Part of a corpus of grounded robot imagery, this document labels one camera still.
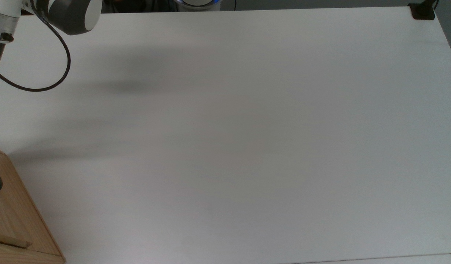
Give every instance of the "white table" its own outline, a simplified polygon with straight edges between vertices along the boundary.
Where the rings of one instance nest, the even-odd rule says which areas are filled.
[[[23,17],[1,73],[45,85]],[[0,149],[68,264],[451,253],[451,50],[408,7],[102,15],[0,81]]]
[[[451,254],[416,257],[390,257],[337,262],[319,262],[320,264],[451,264]]]

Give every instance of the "black cable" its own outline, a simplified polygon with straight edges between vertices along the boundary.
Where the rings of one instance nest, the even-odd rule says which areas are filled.
[[[61,35],[59,35],[59,33],[43,17],[41,17],[38,14],[38,12],[36,11],[35,3],[33,2],[33,0],[30,0],[30,3],[31,3],[31,6],[32,6],[33,13],[35,13],[35,15],[56,35],[56,37],[58,37],[58,39],[61,41],[61,44],[63,44],[64,50],[66,50],[66,55],[67,55],[66,71],[64,72],[63,77],[61,77],[53,85],[50,85],[50,86],[45,87],[45,88],[37,88],[37,89],[27,88],[27,87],[23,87],[23,86],[20,86],[18,84],[15,84],[15,83],[11,82],[10,80],[8,80],[6,77],[2,76],[1,74],[0,74],[0,78],[1,78],[1,80],[6,82],[7,84],[12,85],[13,87],[15,87],[17,89],[21,89],[23,91],[27,91],[27,92],[44,92],[44,91],[53,89],[54,87],[56,87],[59,84],[61,84],[61,82],[63,82],[64,79],[66,79],[67,74],[69,73],[69,69],[71,68],[71,54],[69,52],[69,48],[66,45],[66,42],[64,42],[64,40],[61,37]]]

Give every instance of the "black knob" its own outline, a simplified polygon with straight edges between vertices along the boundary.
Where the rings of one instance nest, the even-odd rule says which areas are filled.
[[[1,34],[1,41],[8,41],[8,42],[12,42],[14,41],[14,37],[12,36],[12,34],[4,32]]]

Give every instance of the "gray floor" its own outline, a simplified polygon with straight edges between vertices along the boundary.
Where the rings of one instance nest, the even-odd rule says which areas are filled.
[[[331,7],[406,6],[420,0],[237,0],[237,10],[275,10]],[[233,10],[234,0],[223,0],[222,10]],[[436,9],[439,21],[451,47],[451,0],[440,0]]]

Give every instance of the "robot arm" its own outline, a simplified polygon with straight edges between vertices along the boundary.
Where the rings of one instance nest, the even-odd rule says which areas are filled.
[[[0,59],[21,15],[21,9],[35,13],[32,0],[0,0]],[[100,17],[103,0],[33,0],[38,15],[68,35],[89,32]]]

